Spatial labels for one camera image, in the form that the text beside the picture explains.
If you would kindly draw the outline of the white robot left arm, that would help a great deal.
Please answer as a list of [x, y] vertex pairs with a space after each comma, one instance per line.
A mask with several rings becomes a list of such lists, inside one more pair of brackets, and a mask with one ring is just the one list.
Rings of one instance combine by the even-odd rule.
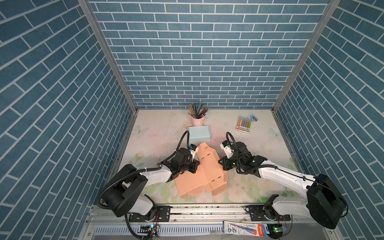
[[96, 204], [101, 209], [111, 210], [117, 217], [138, 214], [144, 221], [153, 220], [158, 205], [147, 195], [145, 187], [175, 180], [185, 172], [196, 173], [200, 162], [195, 160], [198, 147], [190, 144], [190, 132], [185, 131], [176, 150], [155, 168], [137, 169], [125, 165], [101, 190]]

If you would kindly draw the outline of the pink paper box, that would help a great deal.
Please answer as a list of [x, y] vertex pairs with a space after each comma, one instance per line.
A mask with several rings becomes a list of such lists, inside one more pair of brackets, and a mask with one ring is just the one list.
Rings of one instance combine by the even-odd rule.
[[203, 190], [216, 196], [228, 189], [228, 174], [219, 164], [220, 158], [216, 150], [206, 143], [201, 143], [198, 148], [197, 156], [200, 164], [196, 173], [186, 171], [175, 179], [182, 199], [196, 197]]

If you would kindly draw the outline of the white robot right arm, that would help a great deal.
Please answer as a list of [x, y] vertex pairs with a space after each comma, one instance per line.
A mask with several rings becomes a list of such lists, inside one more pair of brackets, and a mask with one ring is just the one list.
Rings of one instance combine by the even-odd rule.
[[296, 215], [312, 218], [325, 228], [335, 229], [339, 220], [349, 213], [347, 201], [328, 176], [298, 173], [265, 157], [254, 156], [243, 142], [237, 142], [229, 132], [221, 143], [221, 149], [226, 155], [219, 160], [219, 164], [225, 171], [235, 169], [240, 175], [273, 181], [300, 195], [291, 200], [278, 194], [271, 195], [263, 206], [266, 219], [273, 221]]

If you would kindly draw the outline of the light blue paper box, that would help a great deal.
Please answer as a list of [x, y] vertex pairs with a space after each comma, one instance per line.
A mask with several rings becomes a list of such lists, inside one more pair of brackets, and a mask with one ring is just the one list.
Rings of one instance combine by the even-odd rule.
[[209, 142], [211, 140], [210, 126], [188, 127], [190, 142]]

